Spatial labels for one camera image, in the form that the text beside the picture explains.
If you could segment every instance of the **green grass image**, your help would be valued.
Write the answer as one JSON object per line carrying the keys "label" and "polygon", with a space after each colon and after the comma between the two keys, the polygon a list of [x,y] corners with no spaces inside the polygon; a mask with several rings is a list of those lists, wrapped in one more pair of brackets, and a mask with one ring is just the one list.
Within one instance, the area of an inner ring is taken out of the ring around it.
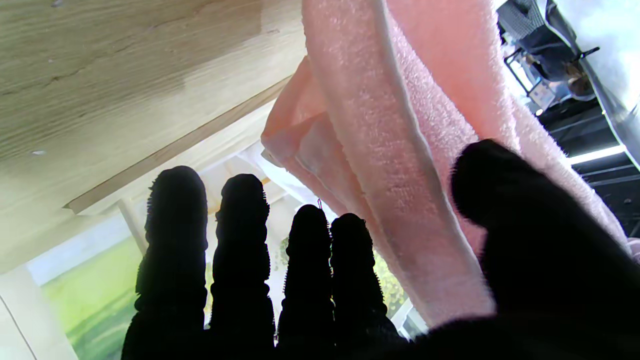
{"label": "green grass image", "polygon": [[42,286],[79,360],[120,358],[141,259],[128,238]]}

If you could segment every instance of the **wood grain surface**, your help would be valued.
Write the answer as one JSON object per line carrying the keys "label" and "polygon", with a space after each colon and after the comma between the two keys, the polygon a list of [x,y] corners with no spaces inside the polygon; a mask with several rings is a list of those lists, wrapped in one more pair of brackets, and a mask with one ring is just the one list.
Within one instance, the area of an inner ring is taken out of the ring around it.
{"label": "wood grain surface", "polygon": [[99,219],[65,204],[290,76],[305,54],[300,0],[53,5],[0,2],[0,273]]}

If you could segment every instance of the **light fixture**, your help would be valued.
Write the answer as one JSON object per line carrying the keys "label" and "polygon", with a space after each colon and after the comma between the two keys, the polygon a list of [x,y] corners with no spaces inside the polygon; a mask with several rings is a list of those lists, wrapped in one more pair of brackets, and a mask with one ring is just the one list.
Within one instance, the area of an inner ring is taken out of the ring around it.
{"label": "light fixture", "polygon": [[618,145],[618,146],[608,147],[606,149],[602,149],[594,152],[588,152],[587,154],[574,156],[572,158],[568,158],[568,161],[569,161],[569,164],[576,165],[579,163],[585,163],[587,161],[602,159],[602,158],[606,158],[607,156],[620,154],[622,152],[625,152],[625,150],[627,150],[627,148],[624,145]]}

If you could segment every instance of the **ceiling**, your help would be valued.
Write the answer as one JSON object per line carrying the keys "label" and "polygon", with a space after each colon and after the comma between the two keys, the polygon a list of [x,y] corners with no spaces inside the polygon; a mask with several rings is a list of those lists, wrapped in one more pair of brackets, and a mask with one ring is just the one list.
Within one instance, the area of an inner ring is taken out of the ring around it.
{"label": "ceiling", "polygon": [[63,206],[290,76],[298,0],[0,3],[0,273],[98,217]]}
{"label": "ceiling", "polygon": [[[539,117],[569,157],[606,149],[619,144],[597,99],[580,102],[570,99],[550,108]],[[627,154],[576,164],[582,176],[616,215],[627,236],[640,236],[640,172]]]}

